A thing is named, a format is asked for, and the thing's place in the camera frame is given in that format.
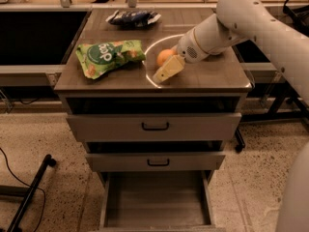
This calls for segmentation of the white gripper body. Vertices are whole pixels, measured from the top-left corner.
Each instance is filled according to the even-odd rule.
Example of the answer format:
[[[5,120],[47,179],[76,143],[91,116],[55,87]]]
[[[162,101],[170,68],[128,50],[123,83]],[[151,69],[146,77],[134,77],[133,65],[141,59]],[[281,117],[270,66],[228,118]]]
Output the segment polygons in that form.
[[[177,43],[177,52],[187,63],[197,63],[207,57],[207,54],[197,44],[193,29],[181,36]]]

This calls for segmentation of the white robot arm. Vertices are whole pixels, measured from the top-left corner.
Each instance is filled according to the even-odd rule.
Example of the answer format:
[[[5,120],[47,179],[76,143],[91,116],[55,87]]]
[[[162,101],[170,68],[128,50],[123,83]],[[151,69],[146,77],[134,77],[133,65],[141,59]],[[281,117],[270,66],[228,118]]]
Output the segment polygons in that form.
[[[175,49],[196,63],[246,40],[309,102],[309,38],[274,18],[260,0],[218,0],[215,13],[184,34]],[[309,144],[290,169],[275,232],[309,232]]]

